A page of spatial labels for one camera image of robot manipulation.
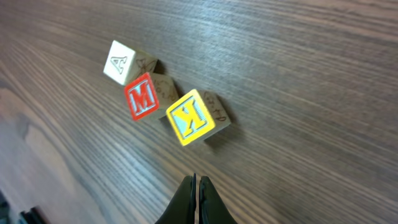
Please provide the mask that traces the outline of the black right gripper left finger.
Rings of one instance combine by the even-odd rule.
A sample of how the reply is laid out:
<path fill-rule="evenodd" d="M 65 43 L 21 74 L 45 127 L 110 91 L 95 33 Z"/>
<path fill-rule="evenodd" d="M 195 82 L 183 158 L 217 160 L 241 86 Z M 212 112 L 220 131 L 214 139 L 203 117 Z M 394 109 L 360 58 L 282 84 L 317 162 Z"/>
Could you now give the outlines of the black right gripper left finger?
<path fill-rule="evenodd" d="M 194 224 L 196 175 L 187 175 L 155 224 Z"/>

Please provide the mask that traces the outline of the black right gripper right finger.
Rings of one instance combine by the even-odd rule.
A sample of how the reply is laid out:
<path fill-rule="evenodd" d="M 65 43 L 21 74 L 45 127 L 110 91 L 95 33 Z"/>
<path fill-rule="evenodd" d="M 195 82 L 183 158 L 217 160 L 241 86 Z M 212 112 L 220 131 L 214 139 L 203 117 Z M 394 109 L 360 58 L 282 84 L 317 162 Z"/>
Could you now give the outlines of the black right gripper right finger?
<path fill-rule="evenodd" d="M 199 223 L 237 224 L 208 176 L 199 183 Z"/>

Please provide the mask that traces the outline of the yellow K wooden block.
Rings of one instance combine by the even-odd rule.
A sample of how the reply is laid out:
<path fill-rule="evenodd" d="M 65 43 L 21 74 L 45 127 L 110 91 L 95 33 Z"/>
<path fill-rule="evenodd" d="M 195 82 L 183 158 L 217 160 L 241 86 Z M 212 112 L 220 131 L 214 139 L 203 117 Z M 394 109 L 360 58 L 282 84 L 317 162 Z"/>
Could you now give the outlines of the yellow K wooden block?
<path fill-rule="evenodd" d="M 203 141 L 231 124 L 216 93 L 192 89 L 165 112 L 180 144 Z"/>

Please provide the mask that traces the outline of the red M wooden block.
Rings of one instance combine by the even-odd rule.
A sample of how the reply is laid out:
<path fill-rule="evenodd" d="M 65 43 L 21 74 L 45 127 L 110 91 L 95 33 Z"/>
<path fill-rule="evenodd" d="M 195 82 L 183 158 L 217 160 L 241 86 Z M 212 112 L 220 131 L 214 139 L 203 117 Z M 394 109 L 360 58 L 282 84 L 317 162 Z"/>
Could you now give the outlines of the red M wooden block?
<path fill-rule="evenodd" d="M 132 120 L 160 119 L 180 97 L 170 76 L 146 72 L 126 85 L 124 94 Z"/>

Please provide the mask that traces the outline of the teal picture wooden block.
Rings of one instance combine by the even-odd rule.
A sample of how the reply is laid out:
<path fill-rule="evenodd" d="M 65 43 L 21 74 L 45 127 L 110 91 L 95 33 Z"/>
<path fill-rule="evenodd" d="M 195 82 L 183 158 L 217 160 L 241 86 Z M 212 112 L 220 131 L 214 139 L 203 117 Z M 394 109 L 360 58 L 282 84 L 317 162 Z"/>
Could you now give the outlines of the teal picture wooden block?
<path fill-rule="evenodd" d="M 103 73 L 124 86 L 146 72 L 153 72 L 157 61 L 157 58 L 145 51 L 130 48 L 113 40 Z"/>

